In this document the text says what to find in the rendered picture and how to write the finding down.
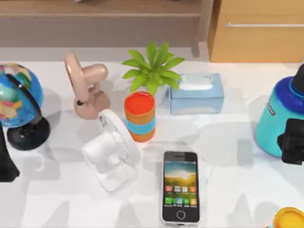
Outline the teal bottle with blue cap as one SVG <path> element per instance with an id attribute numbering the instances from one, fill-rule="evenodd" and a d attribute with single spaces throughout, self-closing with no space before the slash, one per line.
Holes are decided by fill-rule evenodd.
<path id="1" fill-rule="evenodd" d="M 304 63 L 294 76 L 275 84 L 256 125 L 255 140 L 266 153 L 281 157 L 277 138 L 284 133 L 289 118 L 304 120 Z"/>

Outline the yellow round lid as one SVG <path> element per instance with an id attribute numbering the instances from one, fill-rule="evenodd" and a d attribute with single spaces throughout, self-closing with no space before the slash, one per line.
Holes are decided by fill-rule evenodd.
<path id="1" fill-rule="evenodd" d="M 273 228 L 304 228 L 304 212 L 293 207 L 280 209 L 274 216 Z"/>

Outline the wooden cupboard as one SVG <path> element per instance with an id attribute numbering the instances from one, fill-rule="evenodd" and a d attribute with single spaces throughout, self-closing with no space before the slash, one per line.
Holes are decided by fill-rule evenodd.
<path id="1" fill-rule="evenodd" d="M 302 62 L 304 0 L 214 0 L 207 44 L 211 62 Z"/>

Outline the light blue tissue box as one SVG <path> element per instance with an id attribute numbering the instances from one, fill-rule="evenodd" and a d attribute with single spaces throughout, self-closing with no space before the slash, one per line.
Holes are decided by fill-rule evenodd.
<path id="1" fill-rule="evenodd" d="M 170 88 L 169 110 L 172 115 L 218 114 L 224 102 L 224 90 L 218 73 L 181 74 L 179 88 Z"/>

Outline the wooden drawer front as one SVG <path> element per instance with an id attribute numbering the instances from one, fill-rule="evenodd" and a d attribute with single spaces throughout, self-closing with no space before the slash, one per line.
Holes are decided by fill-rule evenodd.
<path id="1" fill-rule="evenodd" d="M 208 50 L 217 63 L 299 63 L 304 61 L 304 28 L 240 28 L 232 24 L 304 24 L 304 16 L 212 17 Z"/>

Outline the black smartphone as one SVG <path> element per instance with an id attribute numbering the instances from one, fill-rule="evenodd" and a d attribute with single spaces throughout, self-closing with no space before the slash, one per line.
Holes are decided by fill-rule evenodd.
<path id="1" fill-rule="evenodd" d="M 166 151 L 162 164 L 162 220 L 178 225 L 198 223 L 199 200 L 197 154 Z"/>

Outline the orange and blue cup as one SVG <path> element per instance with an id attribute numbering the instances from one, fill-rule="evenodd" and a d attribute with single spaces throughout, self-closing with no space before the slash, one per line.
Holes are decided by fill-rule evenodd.
<path id="1" fill-rule="evenodd" d="M 124 100 L 125 124 L 136 142 L 146 142 L 155 134 L 155 100 L 145 91 L 129 94 Z"/>

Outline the green potted plant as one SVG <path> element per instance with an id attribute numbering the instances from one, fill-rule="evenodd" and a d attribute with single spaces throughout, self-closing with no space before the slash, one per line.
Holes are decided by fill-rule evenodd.
<path id="1" fill-rule="evenodd" d="M 146 56 L 139 51 L 129 49 L 131 58 L 125 60 L 122 65 L 131 67 L 122 79 L 132 79 L 130 92 L 145 91 L 155 99 L 160 106 L 168 94 L 169 88 L 179 89 L 181 76 L 172 69 L 185 61 L 183 57 L 176 57 L 169 52 L 169 43 L 156 47 L 151 41 L 146 46 Z"/>

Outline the white desk fan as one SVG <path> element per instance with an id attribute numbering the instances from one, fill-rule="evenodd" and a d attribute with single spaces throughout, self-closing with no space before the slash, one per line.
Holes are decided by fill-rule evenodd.
<path id="1" fill-rule="evenodd" d="M 98 114 L 101 133 L 81 149 L 85 164 L 107 192 L 137 178 L 140 150 L 125 124 L 110 109 Z"/>

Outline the pink desk fan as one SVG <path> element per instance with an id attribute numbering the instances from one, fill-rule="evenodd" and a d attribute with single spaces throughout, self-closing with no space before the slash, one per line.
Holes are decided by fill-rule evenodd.
<path id="1" fill-rule="evenodd" d="M 100 89 L 100 82 L 108 76 L 107 67 L 101 63 L 82 67 L 72 53 L 66 54 L 64 63 L 75 94 L 76 114 L 86 120 L 97 119 L 100 111 L 110 107 L 107 94 Z"/>

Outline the wooden open shelf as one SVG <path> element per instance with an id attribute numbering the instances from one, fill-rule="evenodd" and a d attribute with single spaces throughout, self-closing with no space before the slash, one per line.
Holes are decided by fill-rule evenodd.
<path id="1" fill-rule="evenodd" d="M 0 0 L 0 48 L 180 46 L 201 18 L 202 0 Z"/>

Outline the blue world globe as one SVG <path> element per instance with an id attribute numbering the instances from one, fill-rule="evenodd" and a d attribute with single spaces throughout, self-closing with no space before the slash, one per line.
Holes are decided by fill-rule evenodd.
<path id="1" fill-rule="evenodd" d="M 0 64 L 0 133 L 7 129 L 10 145 L 22 151 L 40 147 L 50 135 L 41 108 L 44 92 L 37 76 L 17 63 Z"/>

